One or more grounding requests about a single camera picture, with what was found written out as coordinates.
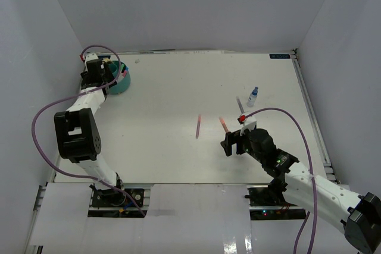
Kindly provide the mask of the grey clear pen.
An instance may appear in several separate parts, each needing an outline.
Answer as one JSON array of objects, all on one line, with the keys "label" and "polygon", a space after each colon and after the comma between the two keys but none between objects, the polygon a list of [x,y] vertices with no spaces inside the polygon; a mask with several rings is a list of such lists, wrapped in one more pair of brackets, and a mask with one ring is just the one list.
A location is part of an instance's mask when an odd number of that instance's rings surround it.
[{"label": "grey clear pen", "polygon": [[244,108],[243,108],[242,103],[241,103],[241,100],[239,99],[238,96],[236,97],[236,101],[237,101],[237,104],[238,104],[238,107],[239,107],[241,114],[245,113]]}]

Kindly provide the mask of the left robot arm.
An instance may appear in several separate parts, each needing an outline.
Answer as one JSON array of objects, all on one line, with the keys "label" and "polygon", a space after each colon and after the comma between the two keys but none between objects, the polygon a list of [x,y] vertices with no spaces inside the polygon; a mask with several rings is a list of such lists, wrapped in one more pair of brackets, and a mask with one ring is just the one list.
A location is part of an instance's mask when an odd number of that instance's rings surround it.
[{"label": "left robot arm", "polygon": [[126,191],[121,188],[118,174],[101,155],[101,136],[94,118],[109,94],[109,88],[103,85],[113,81],[114,76],[106,62],[94,58],[85,61],[81,77],[81,95],[66,111],[54,115],[60,157],[80,166],[92,177],[96,189],[107,189],[106,200],[119,206],[125,201]]}]

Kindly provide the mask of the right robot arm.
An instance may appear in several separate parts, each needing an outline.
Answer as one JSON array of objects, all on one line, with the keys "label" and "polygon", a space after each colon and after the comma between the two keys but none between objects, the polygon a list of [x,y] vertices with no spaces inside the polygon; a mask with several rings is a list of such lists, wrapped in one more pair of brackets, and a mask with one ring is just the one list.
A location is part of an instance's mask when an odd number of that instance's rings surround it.
[{"label": "right robot arm", "polygon": [[272,177],[270,201],[286,202],[313,213],[339,230],[361,253],[374,253],[380,246],[380,199],[361,195],[317,175],[295,156],[279,149],[265,129],[228,132],[220,143],[226,156],[244,153],[258,161]]}]

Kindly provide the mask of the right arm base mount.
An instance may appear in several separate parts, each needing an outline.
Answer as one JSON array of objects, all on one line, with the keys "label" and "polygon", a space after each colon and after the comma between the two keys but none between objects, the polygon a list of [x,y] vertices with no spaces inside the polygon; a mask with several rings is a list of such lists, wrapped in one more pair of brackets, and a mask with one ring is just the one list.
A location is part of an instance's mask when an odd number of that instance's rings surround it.
[{"label": "right arm base mount", "polygon": [[307,216],[304,209],[286,202],[271,183],[247,185],[245,199],[251,221],[304,220]]}]

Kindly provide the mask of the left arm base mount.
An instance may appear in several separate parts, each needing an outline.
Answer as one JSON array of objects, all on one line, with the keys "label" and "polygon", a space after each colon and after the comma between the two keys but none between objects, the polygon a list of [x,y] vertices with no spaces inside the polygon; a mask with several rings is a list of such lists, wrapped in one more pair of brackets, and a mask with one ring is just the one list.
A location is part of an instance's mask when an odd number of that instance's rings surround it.
[{"label": "left arm base mount", "polygon": [[125,189],[124,191],[135,201],[142,213],[135,206],[134,202],[126,195],[110,190],[97,190],[95,186],[90,186],[92,194],[88,210],[90,218],[143,218],[147,212],[144,210],[144,189]]}]

